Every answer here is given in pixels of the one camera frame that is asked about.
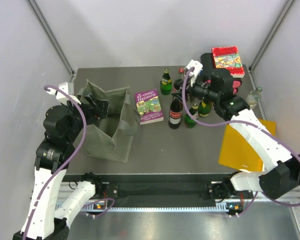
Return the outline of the cola bottle red cap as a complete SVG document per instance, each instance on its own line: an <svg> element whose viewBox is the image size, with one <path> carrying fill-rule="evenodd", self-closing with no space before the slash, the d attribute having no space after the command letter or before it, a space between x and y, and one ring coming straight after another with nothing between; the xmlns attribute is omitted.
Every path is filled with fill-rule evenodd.
<svg viewBox="0 0 300 240"><path fill-rule="evenodd" d="M177 98L174 98L169 108L168 125L171 129L177 129L180 127L182 111L183 104Z"/></svg>
<svg viewBox="0 0 300 240"><path fill-rule="evenodd" d="M176 79L173 84L173 89L172 89L173 92L177 92L180 89L180 87L183 84L184 78L185 78L185 69L181 67L178 70L178 79Z"/></svg>

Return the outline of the green canvas bag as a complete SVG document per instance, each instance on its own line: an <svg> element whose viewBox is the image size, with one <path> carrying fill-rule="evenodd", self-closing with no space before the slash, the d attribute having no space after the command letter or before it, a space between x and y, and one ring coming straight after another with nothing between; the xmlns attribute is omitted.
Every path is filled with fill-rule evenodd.
<svg viewBox="0 0 300 240"><path fill-rule="evenodd" d="M87 126L81 150L90 157L126 163L140 123L130 87L105 91L88 80L79 94L109 101L107 117Z"/></svg>

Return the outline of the clear green-cap bottle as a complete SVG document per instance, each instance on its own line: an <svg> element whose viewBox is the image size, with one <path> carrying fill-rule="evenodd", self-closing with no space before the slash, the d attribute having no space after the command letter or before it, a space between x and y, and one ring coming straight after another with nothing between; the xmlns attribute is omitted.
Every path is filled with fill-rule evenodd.
<svg viewBox="0 0 300 240"><path fill-rule="evenodd" d="M261 99L261 93L263 89L258 86L256 89L252 90L246 97L245 101L249 105L250 109L253 110L259 103Z"/></svg>

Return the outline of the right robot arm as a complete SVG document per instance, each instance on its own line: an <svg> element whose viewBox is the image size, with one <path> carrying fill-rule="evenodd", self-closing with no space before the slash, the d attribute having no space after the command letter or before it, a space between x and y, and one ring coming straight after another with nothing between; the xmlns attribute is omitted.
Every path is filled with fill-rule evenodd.
<svg viewBox="0 0 300 240"><path fill-rule="evenodd" d="M223 192L235 198L241 191L261 192L273 202L300 186L300 154L272 135L258 120L247 102L230 88L233 77L224 68L212 71L211 82L197 80L202 71L199 62L184 69L180 89L173 96L186 103L188 98L208 100L224 120L208 127L229 125L252 147L264 165L261 172L235 172L222 181Z"/></svg>

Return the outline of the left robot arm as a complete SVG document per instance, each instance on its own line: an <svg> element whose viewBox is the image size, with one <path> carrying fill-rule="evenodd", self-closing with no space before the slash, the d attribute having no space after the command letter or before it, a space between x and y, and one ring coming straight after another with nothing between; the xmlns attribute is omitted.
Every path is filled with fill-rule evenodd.
<svg viewBox="0 0 300 240"><path fill-rule="evenodd" d="M36 150L35 182L27 220L14 240L65 240L71 225L90 198L104 191L100 177L86 173L73 193L56 208L62 180L78 152L74 141L86 127L108 115L110 101L87 94L85 103L66 103L49 108L43 126L44 140Z"/></svg>

